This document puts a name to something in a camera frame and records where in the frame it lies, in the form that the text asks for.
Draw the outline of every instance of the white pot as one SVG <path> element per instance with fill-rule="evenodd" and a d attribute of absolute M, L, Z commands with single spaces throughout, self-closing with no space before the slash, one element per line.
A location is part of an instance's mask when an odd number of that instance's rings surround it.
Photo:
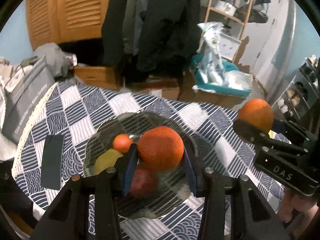
<path fill-rule="evenodd" d="M 230 16 L 233 16 L 237 10 L 231 3 L 217 0 L 216 5 L 214 6 L 217 10 L 222 11 Z"/>

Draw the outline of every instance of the screw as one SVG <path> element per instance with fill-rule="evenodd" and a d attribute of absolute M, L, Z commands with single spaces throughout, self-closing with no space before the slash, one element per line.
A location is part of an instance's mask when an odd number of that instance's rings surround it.
<path fill-rule="evenodd" d="M 115 167 L 108 167 L 107 168 L 107 173 L 114 173 L 116 171 Z"/>
<path fill-rule="evenodd" d="M 204 171 L 205 171 L 206 173 L 209 173 L 209 174 L 213 173 L 213 169 L 210 168 L 210 167 L 206 167 L 206 168 L 204 169 Z"/>
<path fill-rule="evenodd" d="M 243 181 L 247 181 L 249 179 L 249 177 L 245 174 L 240 175 L 240 179 Z"/>
<path fill-rule="evenodd" d="M 72 179 L 73 181 L 77 181 L 77 180 L 80 179 L 80 175 L 79 175 L 79 174 L 75 174 L 75 175 L 73 175 L 73 176 L 71 177 L 71 179 Z"/>

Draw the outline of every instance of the shoe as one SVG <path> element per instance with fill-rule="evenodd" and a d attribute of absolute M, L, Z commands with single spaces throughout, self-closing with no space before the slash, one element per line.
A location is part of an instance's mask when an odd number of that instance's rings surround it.
<path fill-rule="evenodd" d="M 312 55 L 311 57 L 308 57 L 307 60 L 311 63 L 311 65 L 315 65 L 315 63 L 318 64 L 318 59 L 315 55 Z"/>
<path fill-rule="evenodd" d="M 291 120 L 292 117 L 293 117 L 293 112 L 292 111 L 286 111 L 283 115 L 284 115 L 284 118 L 286 120 Z"/>
<path fill-rule="evenodd" d="M 281 108 L 282 106 L 284 106 L 284 99 L 281 98 L 277 101 L 278 106 Z"/>
<path fill-rule="evenodd" d="M 303 88 L 302 90 L 301 90 L 301 95 L 303 96 L 303 98 L 306 100 L 306 101 L 308 101 L 308 98 L 309 98 L 309 96 L 308 96 L 308 90 L 306 90 L 305 88 Z"/>
<path fill-rule="evenodd" d="M 286 113 L 286 112 L 288 112 L 289 111 L 289 109 L 288 109 L 288 106 L 287 105 L 284 105 L 284 106 L 282 106 L 281 108 L 280 108 L 280 111 L 281 111 L 281 113 Z"/>
<path fill-rule="evenodd" d="M 294 98 L 291 99 L 291 103 L 294 108 L 296 108 L 298 106 L 298 104 L 300 103 L 300 100 L 301 99 L 299 96 L 295 96 Z"/>
<path fill-rule="evenodd" d="M 318 62 L 319 62 L 319 60 L 317 59 L 316 62 L 313 64 L 313 66 L 314 66 L 315 68 L 318 67 Z"/>
<path fill-rule="evenodd" d="M 285 93 L 286 93 L 286 95 L 287 95 L 287 97 L 288 97 L 289 99 L 293 98 L 293 96 L 294 96 L 294 94 L 295 94 L 295 92 L 294 92 L 293 89 L 288 89 Z"/>
<path fill-rule="evenodd" d="M 315 81 L 316 74 L 307 66 L 307 64 L 304 64 L 300 67 L 300 72 L 310 83 L 313 83 Z"/>
<path fill-rule="evenodd" d="M 303 83 L 300 82 L 300 81 L 295 82 L 295 86 L 296 86 L 296 88 L 299 89 L 299 90 L 303 89 Z"/>

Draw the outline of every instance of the blue and white tablecloth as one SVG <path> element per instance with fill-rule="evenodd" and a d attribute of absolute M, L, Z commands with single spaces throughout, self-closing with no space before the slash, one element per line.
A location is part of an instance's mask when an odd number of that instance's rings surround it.
<path fill-rule="evenodd" d="M 85 146 L 98 127 L 125 112 L 149 111 L 171 118 L 191 135 L 206 142 L 214 159 L 214 168 L 232 177 L 246 174 L 262 192 L 272 208 L 279 208 L 283 186 L 252 164 L 253 145 L 241 141 L 232 129 L 237 112 L 208 103 L 185 103 L 151 95 L 120 93 L 86 85 L 58 83 L 23 146 L 14 176 L 18 186 L 39 207 L 46 210 L 58 191 L 40 184 L 45 137 L 65 137 L 61 164 L 61 185 L 73 174 L 83 175 Z M 276 139 L 286 140 L 277 135 Z M 159 219 L 120 220 L 124 240 L 196 239 L 204 206 L 203 199 L 191 196 L 183 204 Z M 228 212 L 226 215 L 228 232 Z M 94 230 L 94 198 L 89 203 L 89 232 Z"/>

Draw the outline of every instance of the shoe rack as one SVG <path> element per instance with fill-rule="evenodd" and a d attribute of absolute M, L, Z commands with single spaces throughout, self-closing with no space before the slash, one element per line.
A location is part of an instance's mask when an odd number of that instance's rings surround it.
<path fill-rule="evenodd" d="M 317 61 L 305 58 L 298 73 L 273 104 L 276 119 L 301 123 L 301 119 L 319 101 Z"/>

